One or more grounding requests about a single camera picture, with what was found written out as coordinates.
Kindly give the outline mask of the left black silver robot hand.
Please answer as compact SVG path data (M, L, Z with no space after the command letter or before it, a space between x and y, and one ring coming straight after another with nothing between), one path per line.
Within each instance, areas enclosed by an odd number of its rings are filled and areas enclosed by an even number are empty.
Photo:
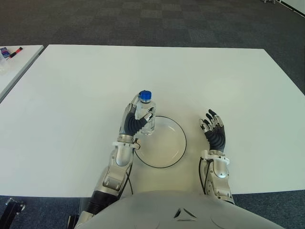
M119 129L119 135L129 135L133 137L138 133L149 121L153 119L153 113L148 111L140 119L136 119L135 113L137 109L137 103L140 100L140 93L132 99L132 101L126 106L122 123Z

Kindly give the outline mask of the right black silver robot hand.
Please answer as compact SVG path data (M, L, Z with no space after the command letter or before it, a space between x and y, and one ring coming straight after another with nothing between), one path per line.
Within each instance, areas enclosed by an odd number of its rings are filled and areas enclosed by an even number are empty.
M209 109L206 113L206 119L199 119L199 126L209 142L210 150L224 152L226 137L224 124L220 116Z

